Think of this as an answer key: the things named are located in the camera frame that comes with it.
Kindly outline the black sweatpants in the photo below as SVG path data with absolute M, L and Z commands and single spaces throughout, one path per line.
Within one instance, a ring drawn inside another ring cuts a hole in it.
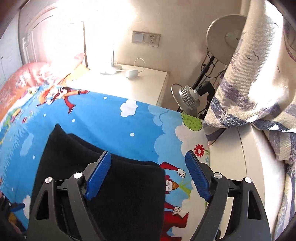
M 28 240 L 160 240 L 165 172 L 50 133 L 36 174 Z

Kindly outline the blue cartoon bed sheet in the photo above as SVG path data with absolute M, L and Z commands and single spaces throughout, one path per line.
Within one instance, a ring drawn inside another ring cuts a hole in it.
M 96 92 L 76 90 L 53 97 L 47 85 L 26 91 L 1 113 L 1 190 L 12 202 L 25 204 L 16 217 L 29 224 L 29 205 L 42 152 L 55 125 L 112 154 L 165 166 L 170 189 L 166 202 L 180 208 L 164 240 L 189 240 L 199 224 L 205 202 L 185 165 L 193 151 L 209 161 L 209 149 L 198 118 L 158 106 Z

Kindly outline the small silver fan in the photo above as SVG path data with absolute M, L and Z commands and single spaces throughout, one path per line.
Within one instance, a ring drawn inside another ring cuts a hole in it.
M 195 117 L 201 114 L 201 119 L 204 119 L 215 92 L 215 88 L 210 81 L 205 81 L 196 88 L 191 88 L 188 85 L 181 86 L 177 83 L 171 86 L 171 93 L 179 106 L 179 112 Z M 207 104 L 203 110 L 198 112 L 200 96 L 203 95 L 207 96 Z

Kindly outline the white nightstand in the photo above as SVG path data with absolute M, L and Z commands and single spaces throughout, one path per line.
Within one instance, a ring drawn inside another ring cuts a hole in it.
M 162 104 L 169 73 L 147 68 L 137 77 L 128 79 L 125 72 L 133 66 L 122 67 L 123 70 L 114 75 L 103 75 L 81 64 L 66 77 L 66 85 L 157 106 Z

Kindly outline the striped nautical curtain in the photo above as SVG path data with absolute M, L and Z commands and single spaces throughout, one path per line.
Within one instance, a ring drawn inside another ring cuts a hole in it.
M 274 238 L 295 240 L 295 54 L 293 28 L 282 15 L 291 1 L 252 1 L 239 45 L 203 122 L 213 142 L 228 128 L 252 125 L 265 133 L 285 165 L 285 188 Z

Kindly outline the white table lamp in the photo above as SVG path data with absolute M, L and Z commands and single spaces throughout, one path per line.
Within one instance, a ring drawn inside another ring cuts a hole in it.
M 108 51 L 107 59 L 103 63 L 100 73 L 103 75 L 114 75 L 122 71 L 122 66 L 115 61 L 115 46 L 112 45 Z

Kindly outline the pink floral duvet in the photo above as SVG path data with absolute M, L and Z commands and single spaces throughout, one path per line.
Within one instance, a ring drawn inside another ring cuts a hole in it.
M 68 62 L 34 62 L 23 65 L 1 87 L 1 119 L 29 88 L 61 82 L 83 63 L 83 60 L 75 57 Z

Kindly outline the grey desk lamp head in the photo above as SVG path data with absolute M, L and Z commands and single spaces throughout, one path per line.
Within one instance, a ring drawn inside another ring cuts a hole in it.
M 229 65 L 239 44 L 246 16 L 227 15 L 214 20 L 206 33 L 210 53 L 224 65 Z

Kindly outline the white wardrobe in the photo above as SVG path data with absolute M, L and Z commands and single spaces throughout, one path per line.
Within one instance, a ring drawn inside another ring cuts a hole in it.
M 19 46 L 19 12 L 16 13 L 6 28 L 0 41 L 1 51 L 1 88 L 9 77 L 22 67 L 22 58 Z

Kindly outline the white bed headboard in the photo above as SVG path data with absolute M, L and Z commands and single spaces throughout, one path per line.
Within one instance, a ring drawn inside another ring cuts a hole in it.
M 20 10 L 18 40 L 22 62 L 87 63 L 81 1 L 28 1 Z

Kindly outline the wall switch and socket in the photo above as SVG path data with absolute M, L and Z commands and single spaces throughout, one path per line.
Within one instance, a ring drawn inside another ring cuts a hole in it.
M 161 34 L 146 33 L 146 32 L 132 32 L 133 44 L 144 44 L 151 47 L 158 48 Z

